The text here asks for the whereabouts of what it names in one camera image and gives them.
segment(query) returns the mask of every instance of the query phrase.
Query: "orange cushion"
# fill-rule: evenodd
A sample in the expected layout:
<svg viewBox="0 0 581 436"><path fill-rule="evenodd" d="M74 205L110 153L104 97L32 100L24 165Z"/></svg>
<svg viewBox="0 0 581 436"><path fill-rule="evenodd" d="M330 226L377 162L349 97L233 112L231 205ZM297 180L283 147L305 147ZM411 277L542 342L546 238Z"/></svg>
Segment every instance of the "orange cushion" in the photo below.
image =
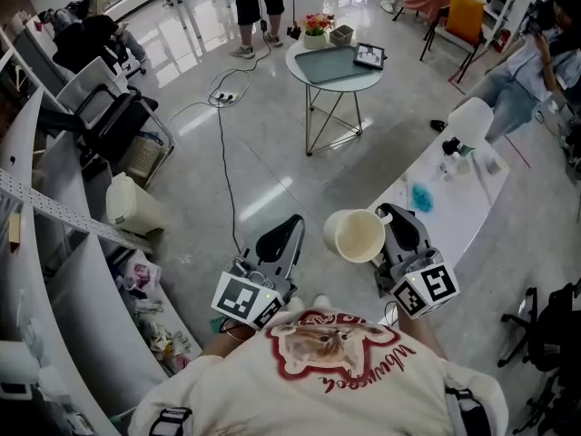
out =
<svg viewBox="0 0 581 436"><path fill-rule="evenodd" d="M450 0L446 30L460 39L475 45L480 38L484 2L478 0Z"/></svg>

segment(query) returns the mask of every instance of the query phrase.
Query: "potted plant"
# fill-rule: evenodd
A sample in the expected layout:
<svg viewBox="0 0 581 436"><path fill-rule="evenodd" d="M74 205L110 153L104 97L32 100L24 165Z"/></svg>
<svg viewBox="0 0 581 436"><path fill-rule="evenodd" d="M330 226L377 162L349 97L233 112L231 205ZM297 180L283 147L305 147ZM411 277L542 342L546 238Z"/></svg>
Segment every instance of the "potted plant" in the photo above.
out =
<svg viewBox="0 0 581 436"><path fill-rule="evenodd" d="M327 45L325 31L331 27L332 22L333 15L322 15L321 13L306 15L302 20L305 26L305 47L309 49L325 48Z"/></svg>

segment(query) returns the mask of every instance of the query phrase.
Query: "gray tray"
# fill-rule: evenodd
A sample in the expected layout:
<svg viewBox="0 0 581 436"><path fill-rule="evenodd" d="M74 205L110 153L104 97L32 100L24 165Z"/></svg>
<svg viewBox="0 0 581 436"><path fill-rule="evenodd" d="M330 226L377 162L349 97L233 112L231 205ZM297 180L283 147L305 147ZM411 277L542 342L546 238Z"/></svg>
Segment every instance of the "gray tray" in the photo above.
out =
<svg viewBox="0 0 581 436"><path fill-rule="evenodd" d="M295 55L302 72L313 84L336 81L344 77L369 74L373 68L353 63L355 47L333 47Z"/></svg>

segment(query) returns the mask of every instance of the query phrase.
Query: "blue sponge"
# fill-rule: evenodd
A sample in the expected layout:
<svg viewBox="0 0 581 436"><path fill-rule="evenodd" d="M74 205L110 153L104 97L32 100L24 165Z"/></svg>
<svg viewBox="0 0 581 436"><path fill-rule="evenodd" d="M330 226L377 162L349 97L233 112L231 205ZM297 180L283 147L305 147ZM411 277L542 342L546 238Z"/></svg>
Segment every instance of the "blue sponge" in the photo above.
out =
<svg viewBox="0 0 581 436"><path fill-rule="evenodd" d="M422 212L431 212L434 208L434 198L425 184L415 183L411 188L411 201L414 208Z"/></svg>

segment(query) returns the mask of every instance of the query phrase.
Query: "fire extinguisher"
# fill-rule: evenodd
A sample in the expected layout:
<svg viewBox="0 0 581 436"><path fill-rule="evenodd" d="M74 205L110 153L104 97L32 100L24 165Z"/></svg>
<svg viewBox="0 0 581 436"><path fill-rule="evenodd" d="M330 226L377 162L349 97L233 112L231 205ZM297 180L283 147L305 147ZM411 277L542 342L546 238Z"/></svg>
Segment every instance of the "fire extinguisher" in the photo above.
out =
<svg viewBox="0 0 581 436"><path fill-rule="evenodd" d="M505 45L510 38L510 31L508 29L503 29L500 31L500 35L498 36L497 40L495 41L494 48L497 52L502 52L505 49Z"/></svg>

